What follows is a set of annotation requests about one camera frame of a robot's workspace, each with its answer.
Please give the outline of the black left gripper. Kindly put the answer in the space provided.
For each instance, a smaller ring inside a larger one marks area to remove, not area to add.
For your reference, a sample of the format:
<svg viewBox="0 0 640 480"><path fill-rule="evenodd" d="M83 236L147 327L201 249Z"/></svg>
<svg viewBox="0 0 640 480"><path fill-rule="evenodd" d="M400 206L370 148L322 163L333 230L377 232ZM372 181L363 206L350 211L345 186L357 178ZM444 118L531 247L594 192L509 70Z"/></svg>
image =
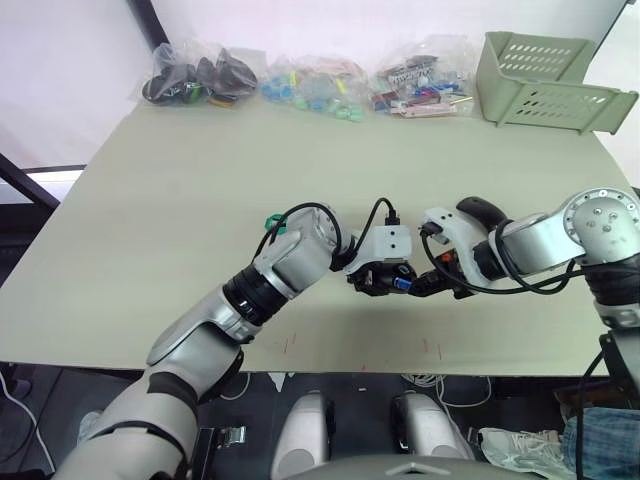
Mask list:
<svg viewBox="0 0 640 480"><path fill-rule="evenodd" d="M351 274L349 283L366 295L385 296L400 293L394 285L397 277L415 281L418 275L409 263L371 262Z"/></svg>

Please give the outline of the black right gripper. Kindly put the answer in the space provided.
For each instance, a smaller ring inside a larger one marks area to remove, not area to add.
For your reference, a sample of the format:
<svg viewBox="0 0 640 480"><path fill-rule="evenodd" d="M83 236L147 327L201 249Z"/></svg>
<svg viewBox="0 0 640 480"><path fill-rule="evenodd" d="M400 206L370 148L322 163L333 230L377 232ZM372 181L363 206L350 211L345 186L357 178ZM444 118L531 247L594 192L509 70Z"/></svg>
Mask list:
<svg viewBox="0 0 640 480"><path fill-rule="evenodd" d="M428 297L440 293L443 290L443 278L448 288L453 292L456 300L469 298L475 294L464 286L468 280L463 274L458 255L454 249L447 250L435 257L437 264L447 274L443 275L438 270L430 270L418 277L418 282L413 282L409 288L409 294L415 297Z"/></svg>

